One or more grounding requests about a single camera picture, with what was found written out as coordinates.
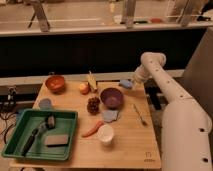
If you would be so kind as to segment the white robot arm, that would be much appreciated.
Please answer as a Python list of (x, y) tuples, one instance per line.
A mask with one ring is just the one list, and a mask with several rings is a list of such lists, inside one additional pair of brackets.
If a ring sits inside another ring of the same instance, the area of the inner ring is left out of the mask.
[(166, 56), (144, 52), (134, 83), (152, 77), (168, 105), (162, 117), (162, 171), (213, 171), (209, 133), (212, 121), (201, 105), (164, 69)]

